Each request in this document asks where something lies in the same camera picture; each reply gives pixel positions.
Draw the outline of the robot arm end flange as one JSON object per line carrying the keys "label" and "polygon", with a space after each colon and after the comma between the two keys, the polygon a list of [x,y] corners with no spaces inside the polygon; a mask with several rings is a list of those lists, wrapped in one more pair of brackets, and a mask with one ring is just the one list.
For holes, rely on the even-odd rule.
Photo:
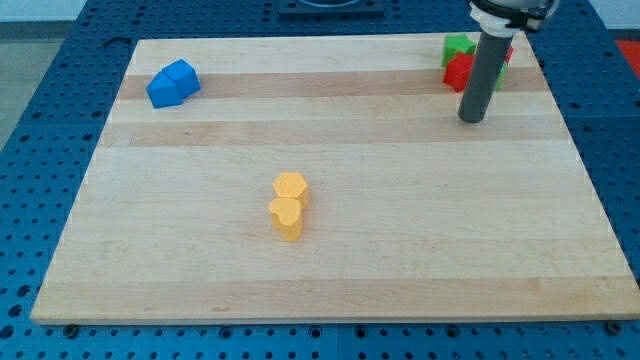
{"label": "robot arm end flange", "polygon": [[519,31],[537,33],[553,18],[559,0],[470,0],[471,18],[487,34],[513,37]]}

